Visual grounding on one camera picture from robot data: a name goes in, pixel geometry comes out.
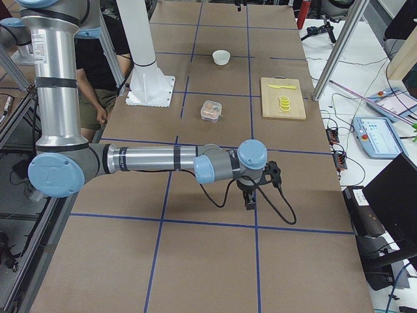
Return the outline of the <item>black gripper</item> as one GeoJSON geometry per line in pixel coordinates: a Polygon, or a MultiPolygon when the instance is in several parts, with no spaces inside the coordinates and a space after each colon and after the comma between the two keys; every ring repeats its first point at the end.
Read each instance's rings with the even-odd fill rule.
{"type": "Polygon", "coordinates": [[[247,185],[241,180],[238,180],[237,187],[242,191],[246,210],[254,210],[256,208],[255,191],[257,190],[257,183],[253,184],[249,181],[249,184],[247,185]]]}

